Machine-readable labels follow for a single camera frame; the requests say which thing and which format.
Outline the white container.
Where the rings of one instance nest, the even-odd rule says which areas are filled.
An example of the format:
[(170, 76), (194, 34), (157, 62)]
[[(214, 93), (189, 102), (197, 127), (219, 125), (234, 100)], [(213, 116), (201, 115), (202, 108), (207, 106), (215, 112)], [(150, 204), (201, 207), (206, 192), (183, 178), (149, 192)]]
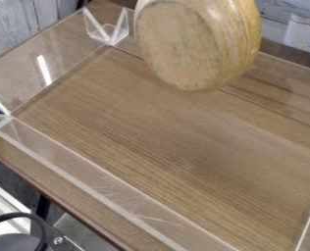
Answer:
[(290, 14), (282, 44), (310, 52), (310, 18)]

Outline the brown wooden bowl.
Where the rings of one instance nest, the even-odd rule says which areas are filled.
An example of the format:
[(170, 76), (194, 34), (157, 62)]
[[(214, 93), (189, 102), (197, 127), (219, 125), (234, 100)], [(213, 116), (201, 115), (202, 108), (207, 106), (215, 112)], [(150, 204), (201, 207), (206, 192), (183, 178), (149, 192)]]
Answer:
[(252, 66), (261, 44), (256, 0), (138, 0), (134, 36), (158, 78), (214, 90)]

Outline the clear acrylic enclosure wall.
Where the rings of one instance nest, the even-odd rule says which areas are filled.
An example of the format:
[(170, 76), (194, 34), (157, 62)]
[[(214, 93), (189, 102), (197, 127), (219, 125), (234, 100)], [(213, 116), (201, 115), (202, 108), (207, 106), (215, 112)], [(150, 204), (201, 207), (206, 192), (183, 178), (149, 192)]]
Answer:
[(310, 68), (162, 83), (92, 3), (0, 57), (0, 161), (124, 251), (310, 251)]

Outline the metal bracket with screw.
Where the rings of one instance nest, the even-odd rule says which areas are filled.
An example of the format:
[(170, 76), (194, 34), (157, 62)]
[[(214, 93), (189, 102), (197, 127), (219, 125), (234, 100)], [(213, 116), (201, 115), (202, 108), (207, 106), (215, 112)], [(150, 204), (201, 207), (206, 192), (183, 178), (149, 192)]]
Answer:
[(32, 213), (32, 215), (37, 217), (43, 223), (45, 230), (45, 244), (52, 251), (84, 251), (84, 249), (70, 240), (67, 235), (57, 230), (40, 215), (36, 213)]

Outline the black table leg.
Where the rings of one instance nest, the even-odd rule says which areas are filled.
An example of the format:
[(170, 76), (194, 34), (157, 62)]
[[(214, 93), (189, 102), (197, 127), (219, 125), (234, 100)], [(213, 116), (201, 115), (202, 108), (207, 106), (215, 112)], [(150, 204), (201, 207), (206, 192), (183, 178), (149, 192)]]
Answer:
[(40, 195), (37, 197), (35, 214), (44, 220), (48, 217), (49, 205), (51, 205), (49, 200), (43, 195)]

